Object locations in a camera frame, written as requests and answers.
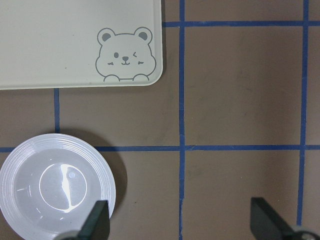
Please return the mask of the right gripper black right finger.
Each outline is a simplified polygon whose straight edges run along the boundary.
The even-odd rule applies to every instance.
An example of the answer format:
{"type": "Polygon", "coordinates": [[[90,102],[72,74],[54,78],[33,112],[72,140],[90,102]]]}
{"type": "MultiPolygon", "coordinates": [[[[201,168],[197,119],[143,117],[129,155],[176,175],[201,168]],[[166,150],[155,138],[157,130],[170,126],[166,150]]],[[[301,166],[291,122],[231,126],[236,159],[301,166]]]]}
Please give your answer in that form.
{"type": "Polygon", "coordinates": [[[256,240],[292,240],[294,230],[263,197],[250,200],[250,230],[256,240]]]}

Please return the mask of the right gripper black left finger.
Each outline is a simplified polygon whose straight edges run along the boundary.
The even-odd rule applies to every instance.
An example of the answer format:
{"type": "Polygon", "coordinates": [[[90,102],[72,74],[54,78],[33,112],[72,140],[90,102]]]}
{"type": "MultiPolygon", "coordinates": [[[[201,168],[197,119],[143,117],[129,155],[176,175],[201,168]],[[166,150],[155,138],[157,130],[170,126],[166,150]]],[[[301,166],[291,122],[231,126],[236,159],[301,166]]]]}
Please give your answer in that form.
{"type": "Polygon", "coordinates": [[[107,200],[98,200],[81,230],[77,234],[79,240],[107,240],[110,234],[110,216],[107,200]]]}

